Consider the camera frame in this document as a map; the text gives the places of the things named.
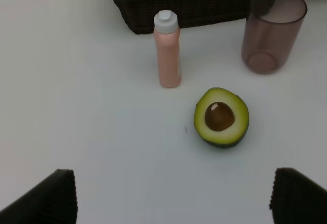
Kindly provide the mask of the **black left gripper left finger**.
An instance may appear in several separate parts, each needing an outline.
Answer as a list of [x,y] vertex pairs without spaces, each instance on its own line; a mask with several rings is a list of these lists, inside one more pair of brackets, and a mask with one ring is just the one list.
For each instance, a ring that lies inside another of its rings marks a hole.
[[57,169],[1,210],[1,223],[76,223],[74,171]]

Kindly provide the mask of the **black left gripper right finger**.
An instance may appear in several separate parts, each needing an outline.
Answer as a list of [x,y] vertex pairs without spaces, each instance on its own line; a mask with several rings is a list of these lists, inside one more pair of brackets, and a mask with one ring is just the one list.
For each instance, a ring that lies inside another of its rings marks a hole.
[[274,223],[326,223],[326,189],[294,168],[278,168],[269,209]]

